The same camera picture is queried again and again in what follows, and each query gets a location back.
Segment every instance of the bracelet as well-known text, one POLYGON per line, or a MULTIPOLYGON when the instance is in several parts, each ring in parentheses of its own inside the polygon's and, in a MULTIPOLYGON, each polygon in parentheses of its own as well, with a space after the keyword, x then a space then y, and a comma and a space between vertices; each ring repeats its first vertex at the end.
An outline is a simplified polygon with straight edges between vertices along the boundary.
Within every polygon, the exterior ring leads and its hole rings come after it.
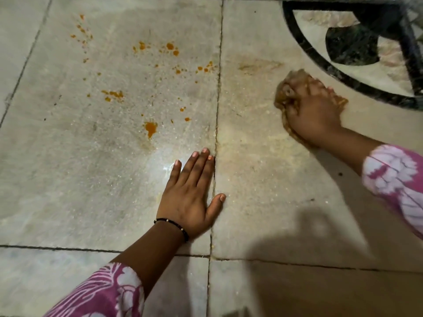
POLYGON ((157 219, 155 219, 154 223, 156 223, 156 222, 158 222, 158 221, 165 221, 165 222, 168 222, 168 223, 170 223, 170 224, 172 224, 172 225, 177 226, 177 227, 178 227, 178 229, 182 231, 182 233, 183 233, 183 235, 184 235, 184 240, 185 240, 185 242, 186 242, 186 243, 188 242, 188 240, 189 240, 189 235, 188 235, 188 233, 185 231, 185 229, 183 229, 183 228, 182 228, 180 225, 178 225, 176 222, 174 222, 173 220, 170 220, 170 219, 166 219, 166 218, 157 218, 157 219))

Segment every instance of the sleeve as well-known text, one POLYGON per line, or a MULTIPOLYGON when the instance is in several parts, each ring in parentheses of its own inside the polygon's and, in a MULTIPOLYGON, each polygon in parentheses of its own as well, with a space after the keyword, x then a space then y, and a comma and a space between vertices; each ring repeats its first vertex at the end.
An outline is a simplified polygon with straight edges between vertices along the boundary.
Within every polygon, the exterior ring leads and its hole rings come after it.
POLYGON ((364 186, 382 197, 423 239, 423 157, 413 151, 384 144, 363 164, 364 186))
POLYGON ((63 298, 45 317, 139 317, 144 290, 137 274, 118 262, 109 263, 63 298))

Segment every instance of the forearm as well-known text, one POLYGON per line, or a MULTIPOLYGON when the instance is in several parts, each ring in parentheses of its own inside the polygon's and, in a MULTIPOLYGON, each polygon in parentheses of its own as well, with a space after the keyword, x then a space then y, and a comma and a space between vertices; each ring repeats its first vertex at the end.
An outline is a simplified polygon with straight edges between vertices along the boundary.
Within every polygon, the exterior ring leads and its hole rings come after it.
POLYGON ((340 128, 318 138, 315 143, 336 158, 345 162, 359 176, 364 160, 383 142, 368 138, 347 128, 340 128))
POLYGON ((132 268, 147 298, 183 242, 184 236, 176 226, 159 221, 111 262, 121 262, 132 268))

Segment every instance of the purple sleeve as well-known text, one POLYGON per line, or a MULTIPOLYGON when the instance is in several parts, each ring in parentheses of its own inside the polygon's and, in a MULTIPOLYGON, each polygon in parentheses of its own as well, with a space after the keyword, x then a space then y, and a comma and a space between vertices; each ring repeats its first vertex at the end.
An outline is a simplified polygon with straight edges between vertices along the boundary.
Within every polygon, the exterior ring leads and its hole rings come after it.
POLYGON ((410 150, 384 144, 366 158, 363 184, 382 197, 423 239, 423 157, 410 150))
POLYGON ((137 274, 114 262, 93 273, 44 316, 138 317, 143 308, 144 291, 137 274))

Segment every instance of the tiled floor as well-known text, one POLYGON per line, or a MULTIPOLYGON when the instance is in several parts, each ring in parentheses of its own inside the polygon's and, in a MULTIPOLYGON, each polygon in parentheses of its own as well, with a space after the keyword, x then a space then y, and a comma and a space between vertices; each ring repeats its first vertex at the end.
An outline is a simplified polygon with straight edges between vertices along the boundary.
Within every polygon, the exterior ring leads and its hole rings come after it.
POLYGON ((278 1, 0 0, 3 12, 0 315, 41 316, 140 237, 173 161, 203 146, 225 209, 146 316, 423 312, 422 243, 346 166, 288 137, 272 101, 305 68, 349 99, 347 127, 419 153, 423 113, 326 74, 278 1))

